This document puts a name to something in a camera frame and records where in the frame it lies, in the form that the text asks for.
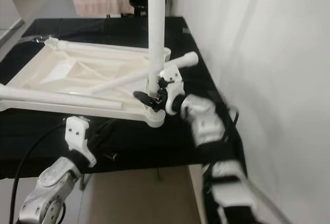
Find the tiled floor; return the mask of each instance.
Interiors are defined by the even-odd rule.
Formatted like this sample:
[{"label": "tiled floor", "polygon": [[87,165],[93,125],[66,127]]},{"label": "tiled floor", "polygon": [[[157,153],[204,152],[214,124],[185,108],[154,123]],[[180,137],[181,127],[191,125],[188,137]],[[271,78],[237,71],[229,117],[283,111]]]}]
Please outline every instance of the tiled floor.
[{"label": "tiled floor", "polygon": [[[0,60],[36,18],[78,17],[72,0],[14,0],[25,25],[0,48]],[[64,224],[198,224],[200,223],[187,167],[119,171],[94,175],[84,192],[76,185],[66,200]],[[8,222],[13,180],[0,180],[0,217]],[[20,181],[16,213],[34,188],[36,178]]]}]

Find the black cable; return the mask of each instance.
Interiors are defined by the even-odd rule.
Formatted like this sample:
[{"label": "black cable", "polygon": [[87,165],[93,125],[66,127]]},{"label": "black cable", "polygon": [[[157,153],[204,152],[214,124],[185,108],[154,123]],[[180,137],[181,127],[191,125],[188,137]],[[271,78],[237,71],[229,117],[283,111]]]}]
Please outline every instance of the black cable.
[{"label": "black cable", "polygon": [[61,218],[60,218],[60,220],[58,221],[57,224],[61,224],[63,222],[66,210],[67,210],[67,207],[65,206],[65,202],[64,202],[63,203],[63,208],[62,208],[62,216],[61,216]]},{"label": "black cable", "polygon": [[293,224],[290,219],[276,206],[276,204],[263,193],[250,179],[244,177],[243,180],[248,188],[261,200],[268,209],[277,217],[282,224]]},{"label": "black cable", "polygon": [[239,111],[236,107],[229,107],[229,110],[232,110],[232,109],[234,109],[235,112],[236,112],[235,117],[234,117],[234,121],[233,121],[234,125],[236,126],[238,118],[239,118]]},{"label": "black cable", "polygon": [[39,138],[36,139],[36,141],[33,143],[33,145],[30,147],[30,149],[28,150],[28,152],[24,155],[23,159],[21,160],[17,171],[16,171],[16,175],[15,175],[15,179],[14,179],[14,184],[12,187],[12,193],[11,193],[11,201],[10,201],[10,215],[9,215],[9,224],[13,224],[14,222],[14,211],[15,211],[15,202],[16,202],[16,193],[17,193],[17,188],[18,188],[18,184],[19,184],[19,179],[20,179],[20,174],[21,174],[21,169],[25,163],[25,160],[29,157],[29,155],[31,154],[31,152],[39,145],[39,143],[46,137],[48,136],[50,133],[52,133],[53,131],[64,127],[64,123],[58,124],[54,127],[52,127],[51,129],[46,130],[43,134],[41,134],[41,136]]},{"label": "black cable", "polygon": [[112,123],[115,119],[108,119],[106,120],[103,124],[101,124],[97,129],[96,129],[96,134],[100,134],[100,132],[105,128],[105,126],[109,123]]}]

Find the white bracket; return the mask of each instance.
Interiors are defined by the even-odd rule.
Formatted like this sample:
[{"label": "white bracket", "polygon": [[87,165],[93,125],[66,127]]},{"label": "white bracket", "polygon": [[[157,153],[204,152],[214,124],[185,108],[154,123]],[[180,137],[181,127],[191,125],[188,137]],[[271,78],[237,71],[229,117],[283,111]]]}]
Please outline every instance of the white bracket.
[{"label": "white bracket", "polygon": [[164,78],[165,81],[171,82],[166,87],[168,94],[165,109],[169,115],[175,115],[176,112],[172,110],[174,98],[178,95],[184,95],[184,82],[176,64],[169,62],[168,65],[159,73],[159,77]]},{"label": "white bracket", "polygon": [[69,146],[69,150],[75,149],[84,155],[89,161],[89,167],[96,164],[95,156],[87,147],[87,139],[85,139],[86,130],[89,128],[89,123],[79,117],[68,117],[67,126],[65,128],[65,140]]}]

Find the white plastic frame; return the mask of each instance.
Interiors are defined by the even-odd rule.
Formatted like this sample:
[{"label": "white plastic frame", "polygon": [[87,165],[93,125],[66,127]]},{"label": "white plastic frame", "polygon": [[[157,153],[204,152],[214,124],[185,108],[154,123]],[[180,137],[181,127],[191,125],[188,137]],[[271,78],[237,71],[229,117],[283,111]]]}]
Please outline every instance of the white plastic frame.
[{"label": "white plastic frame", "polygon": [[[51,39],[45,42],[46,46],[6,85],[0,86],[0,111],[8,108],[30,109],[50,112],[71,113],[79,115],[91,115],[112,117],[121,119],[141,120],[151,127],[159,127],[163,124],[165,112],[155,113],[152,109],[140,104],[138,108],[126,108],[120,101],[111,96],[106,98],[95,96],[95,93],[104,90],[118,88],[130,82],[141,79],[149,79],[144,91],[154,95],[158,90],[157,78],[169,59],[170,50],[164,49],[164,17],[165,1],[150,0],[149,10],[149,49],[132,48],[123,46],[97,45],[88,43],[76,43]],[[84,93],[54,93],[50,91],[37,91],[22,89],[22,82],[26,73],[40,65],[42,57],[46,56],[49,49],[61,52],[73,52],[80,50],[106,51],[107,53],[124,53],[126,55],[145,55],[149,58],[148,70],[138,70],[113,81],[93,86]],[[188,53],[181,58],[172,60],[178,67],[192,66],[198,63],[196,53]]]}]

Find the black table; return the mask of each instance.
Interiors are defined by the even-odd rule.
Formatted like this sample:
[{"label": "black table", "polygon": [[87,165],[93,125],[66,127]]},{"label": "black table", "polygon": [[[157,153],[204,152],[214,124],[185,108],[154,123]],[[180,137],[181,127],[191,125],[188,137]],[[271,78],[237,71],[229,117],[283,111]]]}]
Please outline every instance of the black table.
[{"label": "black table", "polygon": [[[33,35],[54,35],[62,40],[77,42],[148,46],[146,18],[38,19],[23,36]],[[185,90],[215,101],[225,126],[232,127],[227,107],[218,94],[183,18],[166,18],[165,46],[172,50],[171,58],[180,57],[189,51],[198,53],[200,62],[197,66],[180,70],[185,80]],[[8,83],[42,47],[42,43],[36,42],[15,45],[0,63],[0,83]],[[13,178],[20,159],[36,137],[68,116],[70,114],[19,109],[1,112],[0,178]],[[98,126],[106,120],[101,117],[88,118],[92,126]],[[245,168],[239,134],[235,128],[228,130],[230,132],[226,142],[201,149],[195,148],[189,125],[178,115],[166,116],[164,125],[157,129],[144,122],[119,120],[115,131],[102,146],[103,154],[118,154],[115,161],[100,156],[97,165],[84,173],[207,163],[214,159],[239,159]],[[22,177],[39,175],[59,156],[66,154],[67,150],[64,130],[52,133],[28,158]]]}]

